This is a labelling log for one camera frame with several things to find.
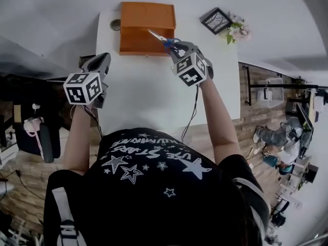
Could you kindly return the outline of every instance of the pink object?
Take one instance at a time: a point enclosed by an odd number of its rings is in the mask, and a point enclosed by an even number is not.
[[[43,117],[38,117],[38,118],[31,117],[24,121],[24,129],[30,137],[36,137],[36,141],[37,141],[37,145],[40,149],[41,157],[44,160],[42,146],[41,146],[41,143],[39,140],[39,136],[37,134],[37,132],[40,130],[41,123],[44,123]]]

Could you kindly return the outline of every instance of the blue scissors handle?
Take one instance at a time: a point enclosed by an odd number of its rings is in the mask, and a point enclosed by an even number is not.
[[[163,43],[164,47],[165,47],[165,52],[170,54],[170,51],[168,51],[168,48],[169,48],[170,50],[173,50],[173,51],[179,53],[179,50],[174,46],[175,41],[181,42],[181,40],[178,38],[172,38],[172,39],[167,38],[167,41]]]

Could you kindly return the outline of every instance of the black wire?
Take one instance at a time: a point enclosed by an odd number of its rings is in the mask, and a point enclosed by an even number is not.
[[[43,223],[43,221],[42,220],[40,220],[38,217],[37,217],[37,215],[42,215],[42,218],[44,218],[44,215],[42,214],[42,213],[39,213],[39,212],[37,212],[37,213],[35,213],[34,214],[34,216],[37,218],[37,220],[40,222],[40,224],[43,226],[44,225],[44,223]]]
[[[11,174],[15,173],[16,170],[14,170],[12,173],[10,173],[9,175],[7,175],[5,178],[8,178]]]
[[[98,127],[98,131],[99,131],[99,134],[100,134],[100,136],[101,136],[101,138],[103,137],[103,133],[102,133],[102,131],[101,131],[101,127],[100,127],[100,125],[99,125],[99,121],[98,121],[98,119],[96,118],[96,116],[91,112],[91,110],[87,107],[87,106],[85,106],[84,105],[84,110],[97,122],[97,127]]]
[[[6,197],[7,195],[7,182],[5,181],[5,186],[6,186],[6,191],[5,191],[5,194],[2,196],[2,198],[0,199],[0,202],[4,199],[4,197]]]
[[[289,131],[289,133],[290,132],[293,132],[293,130],[295,131],[295,135],[297,136],[297,138],[299,139],[300,138],[300,136],[298,136],[298,134],[296,133],[296,130],[295,129],[302,129],[301,127],[292,127],[290,124],[288,124],[288,123],[285,123],[285,122],[281,122],[280,123],[280,127],[281,127],[281,129],[285,132],[285,134],[286,134],[286,137],[287,138],[290,138],[288,135],[287,135],[287,131],[286,130],[284,130],[283,128],[282,128],[282,124],[285,124],[285,125],[288,125],[288,126],[290,126],[292,129]]]
[[[20,182],[21,182],[21,184],[23,185],[23,187],[25,188],[25,189],[27,189],[29,192],[31,192],[25,185],[24,185],[24,183],[22,182],[22,179],[21,179],[21,177],[19,176],[19,180],[20,180]],[[42,200],[44,200],[45,201],[45,199],[43,199],[42,197],[40,197],[39,195],[36,195],[35,193],[33,193],[33,192],[31,192],[34,196],[37,196],[38,198],[40,198],[40,199],[42,199]]]
[[[182,141],[182,143],[183,143],[184,137],[186,136],[186,133],[187,133],[187,131],[188,131],[188,128],[189,128],[189,126],[190,126],[191,121],[193,120],[193,118],[194,118],[194,117],[196,116],[196,114],[197,114],[197,100],[198,100],[199,85],[197,85],[196,88],[197,88],[197,89],[196,89],[196,97],[195,97],[194,110],[193,110],[193,113],[192,113],[192,115],[191,115],[191,118],[190,118],[189,123],[187,124],[187,126],[185,127],[185,129],[184,129],[183,132],[182,132],[182,135],[181,135],[181,141]]]

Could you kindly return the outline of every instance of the flower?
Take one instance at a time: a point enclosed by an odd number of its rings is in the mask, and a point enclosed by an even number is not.
[[[229,33],[227,35],[228,44],[230,42],[235,43],[236,41],[240,41],[240,40],[250,40],[251,31],[249,29],[248,24],[245,22],[245,19],[231,12],[229,12],[229,16],[233,23],[228,28],[229,29]]]
[[[237,34],[239,33],[239,30],[240,30],[239,27],[237,27],[237,28],[230,27],[229,35],[237,36]]]

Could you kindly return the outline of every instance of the white strap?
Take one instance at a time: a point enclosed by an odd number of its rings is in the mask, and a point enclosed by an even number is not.
[[[253,183],[251,183],[249,180],[247,179],[244,179],[244,178],[234,178],[233,179],[234,182],[238,182],[240,184],[243,184],[247,187],[249,187],[251,190],[253,190],[257,195],[259,195],[265,202],[265,204],[268,206],[268,210],[270,212],[271,210],[271,207],[270,207],[270,203],[269,201],[265,198],[263,192],[258,188],[256,187]]]
[[[75,227],[64,187],[52,190],[52,194],[56,200],[61,218],[57,246],[87,246],[82,234]]]
[[[44,122],[45,121],[44,121],[43,117],[38,117],[38,118],[34,118],[34,119],[29,118],[29,119],[26,119],[24,121],[24,129],[30,137],[35,137],[36,138],[37,145],[40,149],[40,155],[41,155],[43,160],[45,160],[45,158],[44,158],[44,155],[43,155],[41,142],[40,142],[40,139],[39,139],[39,136],[38,136],[37,132],[40,130],[40,124],[44,123]]]
[[[264,228],[263,222],[262,222],[260,216],[257,214],[256,210],[254,210],[253,207],[251,207],[251,209],[252,209],[253,218],[255,220],[255,223],[258,226],[258,229],[260,230],[261,239],[264,240],[264,238],[265,238],[265,228]]]

